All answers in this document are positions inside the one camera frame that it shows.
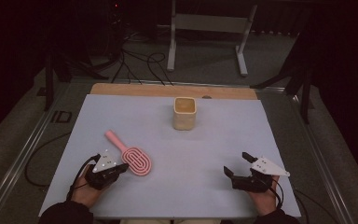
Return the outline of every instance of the table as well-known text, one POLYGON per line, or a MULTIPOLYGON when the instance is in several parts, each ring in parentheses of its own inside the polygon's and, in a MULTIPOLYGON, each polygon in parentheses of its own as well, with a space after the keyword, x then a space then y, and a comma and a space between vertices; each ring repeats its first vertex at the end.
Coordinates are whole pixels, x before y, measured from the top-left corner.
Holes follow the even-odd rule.
MULTIPOLYGON (((141 147, 153 167, 147 176, 136 176, 131 171, 121 175, 92 208, 98 218, 254 217, 256 211, 250 199, 243 191, 231 188, 223 166, 236 175, 249 175, 250 164, 241 158, 246 148, 257 157, 266 153, 284 167, 253 90, 96 84, 83 104, 40 214, 65 198, 77 169, 90 156, 112 148, 119 158, 118 150, 103 137, 108 128, 115 129, 127 145, 141 147), (197 98, 197 123, 190 132, 172 127, 174 96, 197 98), (231 118, 219 118, 225 113, 231 118)), ((280 182, 283 209, 299 217, 288 178, 282 177, 280 182)))
POLYGON ((176 13, 176 0, 172 0, 171 18, 171 44, 168 54, 167 70, 173 71, 176 52, 176 29, 199 30, 199 31, 218 31, 242 34, 242 41, 236 47, 236 55, 241 75, 246 77, 248 70, 243 57, 243 49, 251 31, 252 22, 255 16, 257 5, 254 3, 247 18, 217 17, 207 15, 190 15, 176 13))

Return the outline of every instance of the square canister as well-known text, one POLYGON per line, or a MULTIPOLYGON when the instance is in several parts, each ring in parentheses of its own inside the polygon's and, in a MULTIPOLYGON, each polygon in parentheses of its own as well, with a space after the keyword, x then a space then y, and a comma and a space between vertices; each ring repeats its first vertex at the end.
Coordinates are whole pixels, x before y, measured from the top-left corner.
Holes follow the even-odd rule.
POLYGON ((191 97, 176 97, 173 103, 173 128, 191 130, 196 123, 196 100, 191 97))

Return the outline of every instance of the gray carpet floor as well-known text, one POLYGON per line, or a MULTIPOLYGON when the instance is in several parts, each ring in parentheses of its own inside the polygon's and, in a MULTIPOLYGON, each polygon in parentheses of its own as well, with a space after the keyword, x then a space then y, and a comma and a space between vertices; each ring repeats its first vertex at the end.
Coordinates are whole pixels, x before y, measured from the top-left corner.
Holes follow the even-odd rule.
MULTIPOLYGON (((213 36, 205 40, 205 35, 204 39, 197 35, 195 41, 194 38, 189 38, 194 35, 192 33, 182 35, 182 38, 178 38, 173 72, 164 71, 167 59, 160 63, 162 69, 156 63, 150 64, 153 73, 165 84, 169 84, 168 80, 174 85, 257 84, 278 74, 296 41, 280 35, 250 35, 244 55, 249 76, 241 77, 234 51, 235 45, 241 40, 239 36, 208 34, 213 36)), ((167 36, 154 41, 141 40, 141 36, 135 35, 123 49, 146 55, 156 52, 168 55, 167 36)), ((125 55, 125 63, 128 68, 122 68, 116 82, 126 83, 129 76, 131 82, 139 82, 134 77, 136 76, 144 84, 159 83, 150 72, 147 63, 128 54, 125 55)), ((106 82, 112 80, 118 68, 119 63, 116 63, 101 72, 102 75, 109 77, 106 82)), ((44 112, 45 98, 36 96, 39 88, 45 85, 44 72, 35 77, 34 87, 23 96, 0 125, 0 186, 5 184, 5 177, 10 177, 6 174, 13 162, 19 155, 24 155, 23 150, 33 140, 33 149, 41 148, 29 164, 29 177, 41 184, 48 184, 51 181, 69 135, 45 146, 44 144, 57 136, 71 132, 83 100, 96 82, 101 81, 84 75, 76 75, 71 83, 59 83, 56 80, 55 104, 50 111, 44 112), (49 122, 53 111, 72 112, 73 116, 68 123, 49 122), (38 134, 37 139, 33 139, 35 127, 45 118, 48 120, 46 128, 38 134)), ((300 206, 303 214, 300 222, 307 223, 305 214, 308 213, 310 223, 336 223, 334 219, 341 223, 358 223, 358 167, 355 160, 320 99, 318 90, 311 88, 310 125, 306 125, 298 115, 296 100, 282 93, 282 87, 286 83, 287 80, 277 82, 271 88, 258 91, 257 96, 265 107, 285 167, 292 174, 290 179, 294 189, 305 193, 313 200, 297 194, 304 204, 304 207, 300 206)), ((38 220, 47 189, 29 184, 24 178, 23 168, 22 166, 11 173, 17 175, 13 178, 14 183, 7 189, 7 196, 0 197, 0 223, 27 224, 36 223, 38 220)), ((234 221, 253 223, 253 219, 234 221)))

